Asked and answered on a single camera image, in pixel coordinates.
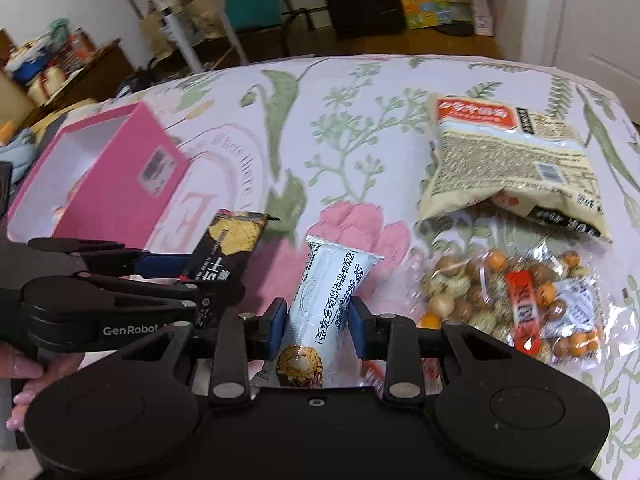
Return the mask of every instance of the fingernail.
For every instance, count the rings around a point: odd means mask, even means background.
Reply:
[[[14,357],[14,373],[17,376],[27,379],[37,379],[42,377],[44,371],[39,364],[29,361],[26,357],[17,355]]]
[[[6,428],[9,431],[16,431],[20,428],[20,426],[22,425],[22,423],[20,422],[20,420],[18,420],[17,418],[10,418],[7,422],[6,422]]]
[[[14,397],[14,404],[29,404],[33,399],[36,398],[36,395],[36,392],[32,390],[20,392]]]

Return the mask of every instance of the screw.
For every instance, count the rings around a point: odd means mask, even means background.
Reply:
[[[219,399],[237,399],[244,392],[244,386],[238,383],[221,383],[213,388],[213,394]]]
[[[396,383],[391,385],[389,393],[398,399],[413,399],[420,395],[420,386],[413,383]]]

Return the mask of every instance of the open pink box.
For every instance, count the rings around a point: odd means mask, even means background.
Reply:
[[[70,124],[22,185],[8,213],[8,237],[143,248],[188,165],[144,104]]]

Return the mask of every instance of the red label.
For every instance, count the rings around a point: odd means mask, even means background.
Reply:
[[[528,355],[540,353],[540,314],[533,288],[533,279],[528,270],[507,274],[509,297],[515,323],[513,344],[517,350]]]
[[[438,99],[438,120],[445,118],[471,123],[490,123],[507,130],[518,127],[518,121],[510,107],[464,99]]]

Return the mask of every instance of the red packet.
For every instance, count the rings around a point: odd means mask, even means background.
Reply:
[[[540,313],[533,288],[533,278],[528,270],[507,274],[509,297],[513,309],[514,346],[525,354],[540,353]]]

